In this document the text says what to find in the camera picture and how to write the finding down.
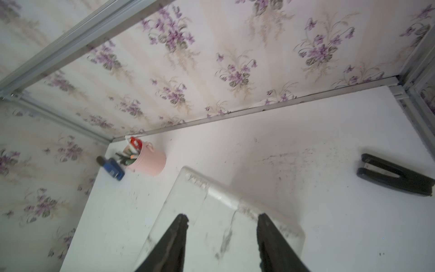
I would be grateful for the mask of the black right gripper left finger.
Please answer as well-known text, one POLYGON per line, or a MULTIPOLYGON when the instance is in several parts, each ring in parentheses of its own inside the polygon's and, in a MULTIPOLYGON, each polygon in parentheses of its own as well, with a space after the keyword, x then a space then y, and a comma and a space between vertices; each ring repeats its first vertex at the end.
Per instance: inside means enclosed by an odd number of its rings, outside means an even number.
POLYGON ((136 272, 183 272, 188 217, 179 214, 136 272))

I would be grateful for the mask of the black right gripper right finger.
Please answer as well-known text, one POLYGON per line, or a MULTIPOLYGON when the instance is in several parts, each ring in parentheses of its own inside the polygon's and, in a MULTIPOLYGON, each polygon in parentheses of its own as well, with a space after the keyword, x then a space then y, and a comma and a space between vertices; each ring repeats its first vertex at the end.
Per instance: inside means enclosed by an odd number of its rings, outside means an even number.
POLYGON ((258 216, 257 243, 262 272, 309 272, 265 213, 258 216))

